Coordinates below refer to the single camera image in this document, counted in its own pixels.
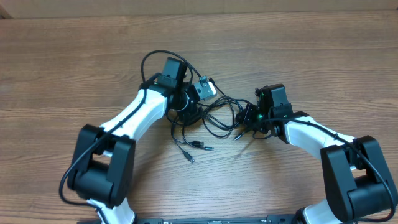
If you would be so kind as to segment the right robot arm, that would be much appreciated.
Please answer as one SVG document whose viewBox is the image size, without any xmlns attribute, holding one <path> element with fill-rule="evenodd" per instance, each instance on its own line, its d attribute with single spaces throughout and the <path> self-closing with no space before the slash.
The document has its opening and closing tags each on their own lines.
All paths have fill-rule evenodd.
<svg viewBox="0 0 398 224">
<path fill-rule="evenodd" d="M 243 133 L 262 133 L 307 151 L 322 164 L 326 198 L 294 215 L 269 215 L 268 223 L 382 223 L 396 212 L 397 189 L 378 141 L 356 138 L 294 112 L 282 84 L 255 90 L 236 120 Z"/>
</svg>

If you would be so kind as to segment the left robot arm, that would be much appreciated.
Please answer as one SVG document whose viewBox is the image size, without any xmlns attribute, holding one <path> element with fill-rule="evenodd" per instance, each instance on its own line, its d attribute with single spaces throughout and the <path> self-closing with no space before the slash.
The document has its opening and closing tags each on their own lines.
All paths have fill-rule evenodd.
<svg viewBox="0 0 398 224">
<path fill-rule="evenodd" d="M 115 118 L 80 130 L 60 186 L 75 191 L 81 206 L 94 208 L 99 216 L 95 223 L 134 223 L 127 193 L 136 143 L 169 109 L 187 108 L 187 71 L 193 67 L 185 59 L 169 57 L 162 72 L 143 79 L 136 98 Z"/>
</svg>

